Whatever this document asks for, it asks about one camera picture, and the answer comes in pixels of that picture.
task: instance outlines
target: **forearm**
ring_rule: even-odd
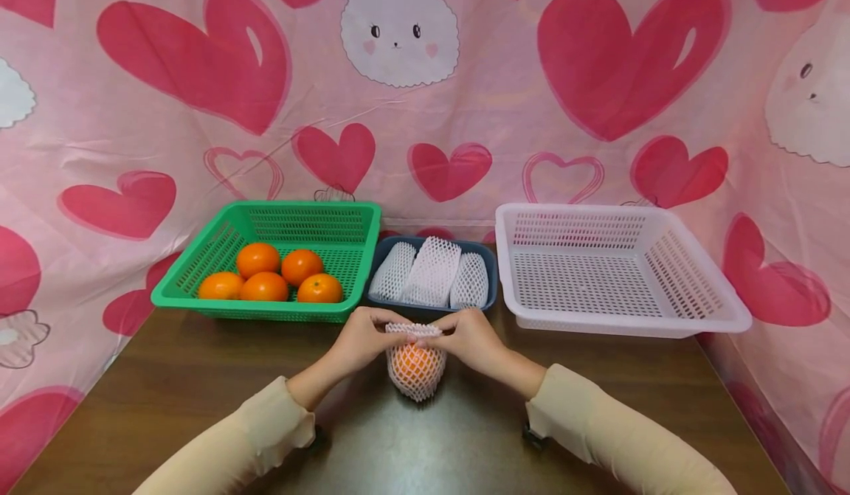
[[[549,368],[527,408],[533,432],[608,469],[636,493],[735,493],[693,447],[564,367]]]
[[[136,489],[136,495],[234,494],[314,438],[312,410],[340,377],[319,361],[267,388],[197,435]]]
[[[337,357],[331,349],[307,370],[287,380],[286,388],[297,404],[312,412],[325,395],[346,377],[345,371],[342,371],[345,363]]]
[[[537,395],[545,375],[546,368],[508,348],[497,355],[488,372],[488,376],[507,384],[526,401]]]

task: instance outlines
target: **white bunny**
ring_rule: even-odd
[[[443,0],[348,0],[342,46],[370,80],[392,87],[440,82],[457,66],[457,18]]]
[[[11,128],[35,107],[35,93],[21,75],[0,58],[0,128]]]
[[[783,60],[765,119],[776,146],[850,167],[850,0],[829,0]]]

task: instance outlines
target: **foam net sleeve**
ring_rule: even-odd
[[[388,333],[408,333],[418,338],[440,336],[442,331],[421,323],[387,323]],[[435,394],[446,370],[446,351],[396,345],[387,350],[387,371],[396,388],[416,402]]]
[[[487,266],[478,254],[463,254],[457,267],[457,276],[449,293],[452,309],[477,307],[481,309],[487,303],[488,287]]]
[[[460,265],[460,246],[428,237],[419,249],[399,301],[429,307],[449,306],[449,293]]]
[[[375,271],[369,286],[369,297],[375,300],[398,301],[404,282],[410,275],[416,248],[410,243],[397,243]]]

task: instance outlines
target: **basket rim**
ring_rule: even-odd
[[[352,288],[351,294],[339,303],[300,303],[298,301],[243,301],[243,300],[200,300],[198,298],[173,298],[164,295],[165,288],[174,281],[174,278],[179,276],[190,260],[190,254],[185,251],[192,247],[193,244],[206,242],[210,235],[217,231],[220,226],[220,220],[230,211],[242,207],[266,207],[270,204],[284,206],[309,206],[321,210],[333,210],[345,207],[365,207],[373,211],[373,222],[369,226],[367,237],[365,237],[363,255],[360,257],[358,266],[358,277],[365,271],[362,283],[357,283]],[[257,312],[257,313],[275,313],[284,314],[343,314],[350,313],[357,306],[363,296],[365,283],[369,277],[369,269],[373,263],[375,247],[377,244],[377,235],[381,228],[381,206],[374,202],[314,202],[314,201],[296,201],[296,200],[236,200],[229,204],[225,204],[212,219],[194,238],[188,238],[185,241],[185,248],[181,251],[177,260],[175,260],[168,268],[166,274],[160,282],[151,290],[151,303],[157,307],[171,309],[187,309],[190,311],[239,311],[239,312]],[[180,305],[184,302],[191,302],[191,305]]]

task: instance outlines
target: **beige sleeve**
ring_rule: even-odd
[[[734,494],[699,452],[598,385],[555,364],[526,404],[529,424],[638,494]]]
[[[314,416],[292,399],[279,377],[168,458],[134,493],[238,493],[313,439]]]

